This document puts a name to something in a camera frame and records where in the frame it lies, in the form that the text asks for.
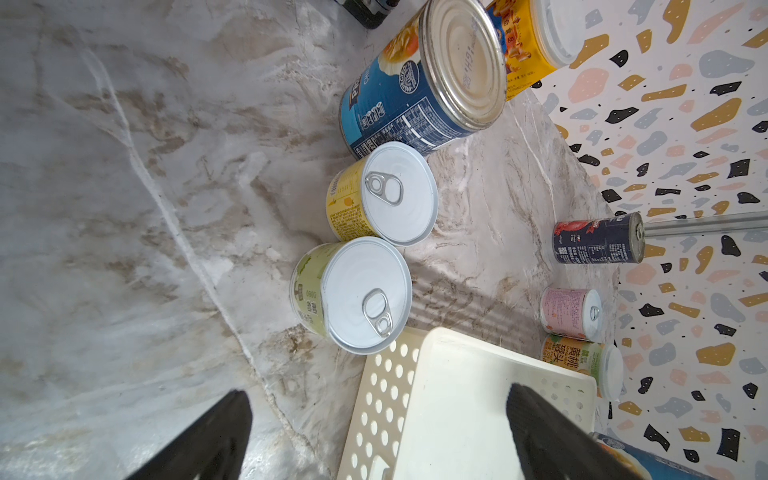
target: can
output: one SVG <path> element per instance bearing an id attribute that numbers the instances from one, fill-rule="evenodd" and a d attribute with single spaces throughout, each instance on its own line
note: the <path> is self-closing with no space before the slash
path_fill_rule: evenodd
<path id="1" fill-rule="evenodd" d="M 580 2 L 495 0 L 486 9 L 502 45 L 507 100 L 576 60 L 586 38 Z"/>
<path id="2" fill-rule="evenodd" d="M 638 213 L 605 220 L 560 222 L 552 234 L 560 263 L 640 263 L 645 255 L 645 228 Z"/>
<path id="3" fill-rule="evenodd" d="M 589 375 L 598 383 L 598 396 L 619 400 L 624 359 L 615 346 L 549 335 L 541 347 L 541 361 Z"/>
<path id="4" fill-rule="evenodd" d="M 597 342 L 603 313 L 597 290 L 547 288 L 541 296 L 539 321 L 547 333 Z"/>
<path id="5" fill-rule="evenodd" d="M 342 95 L 339 123 L 360 159 L 388 141 L 427 154 L 502 114 L 501 45 L 477 0 L 429 0 Z"/>
<path id="6" fill-rule="evenodd" d="M 301 323 L 358 355 L 384 350 L 411 312 L 408 265 L 376 237 L 313 248 L 296 265 L 290 286 Z"/>
<path id="7" fill-rule="evenodd" d="M 392 141 L 333 178 L 326 215 L 341 241 L 375 236 L 407 247 L 432 231 L 438 203 L 435 177 L 424 157 Z"/>

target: speckled wall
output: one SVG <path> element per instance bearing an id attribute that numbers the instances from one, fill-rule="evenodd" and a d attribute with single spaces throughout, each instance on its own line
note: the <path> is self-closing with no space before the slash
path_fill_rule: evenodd
<path id="1" fill-rule="evenodd" d="M 621 267 L 609 433 L 715 478 L 768 478 L 768 231 L 649 242 Z"/>
<path id="2" fill-rule="evenodd" d="M 768 206 L 768 5 L 584 0 L 576 62 L 534 89 L 614 211 Z"/>

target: nutrition facts label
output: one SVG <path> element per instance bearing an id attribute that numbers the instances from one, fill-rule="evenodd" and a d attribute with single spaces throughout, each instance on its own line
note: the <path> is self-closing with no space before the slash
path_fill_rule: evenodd
<path id="1" fill-rule="evenodd" d="M 429 99 L 424 97 L 354 147 L 354 150 L 358 157 L 362 158 L 385 142 L 399 141 L 424 154 L 464 134 L 466 132 L 449 127 L 437 115 Z"/>

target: marble surface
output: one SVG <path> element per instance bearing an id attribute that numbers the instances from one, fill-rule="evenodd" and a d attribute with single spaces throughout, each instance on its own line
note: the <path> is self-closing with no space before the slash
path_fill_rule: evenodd
<path id="1" fill-rule="evenodd" d="M 331 0 L 4 2 L 0 476 L 123 478 L 238 388 L 241 478 L 335 478 L 364 358 L 288 284 L 334 240 L 340 95 L 420 3 L 366 31 Z M 536 356 L 550 284 L 613 318 L 615 266 L 551 253 L 556 219 L 610 211 L 530 92 L 428 160 L 409 325 Z"/>

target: pull tab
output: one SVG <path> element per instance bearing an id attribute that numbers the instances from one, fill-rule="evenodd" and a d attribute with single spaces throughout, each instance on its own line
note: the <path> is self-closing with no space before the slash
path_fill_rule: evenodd
<path id="1" fill-rule="evenodd" d="M 373 298 L 375 296 L 381 296 L 382 299 L 384 299 L 384 308 L 381 310 L 378 310 L 378 313 L 375 315 L 369 315 L 368 314 L 368 308 L 369 303 L 373 301 Z M 362 314 L 365 316 L 365 318 L 368 320 L 368 322 L 373 327 L 373 330 L 383 339 L 389 336 L 390 333 L 392 333 L 392 314 L 389 312 L 389 301 L 386 298 L 386 295 L 384 294 L 384 290 L 381 290 L 380 288 L 375 288 L 368 292 L 368 295 L 366 295 L 366 298 L 362 299 Z"/>
<path id="2" fill-rule="evenodd" d="M 589 309 L 589 318 L 593 322 L 596 322 L 599 316 L 600 316 L 600 307 L 593 305 L 592 308 Z"/>
<path id="3" fill-rule="evenodd" d="M 386 183 L 390 180 L 397 182 L 398 187 L 400 187 L 400 195 L 395 201 L 391 201 L 386 197 Z M 382 172 L 370 172 L 366 175 L 366 188 L 369 192 L 376 195 L 378 198 L 384 200 L 386 203 L 392 205 L 393 207 L 397 207 L 402 202 L 402 182 L 395 175 L 384 174 Z"/>

